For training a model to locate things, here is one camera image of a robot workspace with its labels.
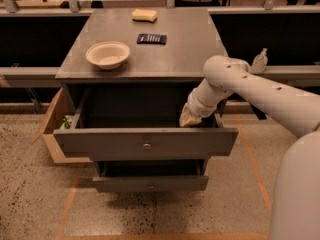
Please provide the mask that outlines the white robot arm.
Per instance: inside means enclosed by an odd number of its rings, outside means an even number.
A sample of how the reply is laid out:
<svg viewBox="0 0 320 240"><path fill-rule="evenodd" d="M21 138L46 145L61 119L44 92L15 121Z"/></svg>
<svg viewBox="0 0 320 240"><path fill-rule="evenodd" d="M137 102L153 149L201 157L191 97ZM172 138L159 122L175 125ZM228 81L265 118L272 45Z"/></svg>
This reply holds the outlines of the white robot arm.
<svg viewBox="0 0 320 240"><path fill-rule="evenodd" d="M276 177L269 240L320 240L320 96L254 75L247 62L225 56L209 58L203 73L179 124L199 124L236 93L293 133L297 140Z"/></svg>

